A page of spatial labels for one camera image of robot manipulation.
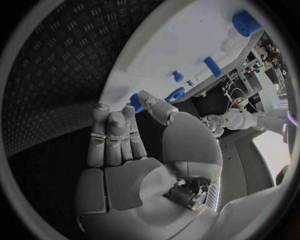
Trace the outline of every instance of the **textured metal wall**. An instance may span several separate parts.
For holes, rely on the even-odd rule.
[[[161,2],[67,0],[49,14],[22,47],[7,81],[7,155],[89,126],[120,51]]]

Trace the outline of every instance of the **blue object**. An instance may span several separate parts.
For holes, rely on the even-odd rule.
[[[246,11],[235,15],[232,23],[244,37],[249,37],[262,29],[262,26]]]
[[[139,97],[138,97],[137,93],[135,93],[131,96],[130,102],[131,102],[131,106],[134,107],[135,112],[137,114],[144,110],[144,107],[142,107],[141,104],[140,104]]]
[[[173,72],[173,76],[176,82],[182,81],[185,77],[178,71]]]
[[[210,56],[207,57],[204,60],[204,62],[216,78],[222,77],[222,75],[223,75],[222,70],[219,68],[219,66],[216,64],[216,62]]]
[[[185,88],[180,87],[173,91],[168,97],[166,97],[164,100],[169,104],[171,102],[171,99],[180,99],[186,96]]]
[[[193,87],[193,86],[194,86],[194,84],[193,84],[193,82],[192,82],[191,80],[188,80],[186,83],[187,83],[190,87]]]

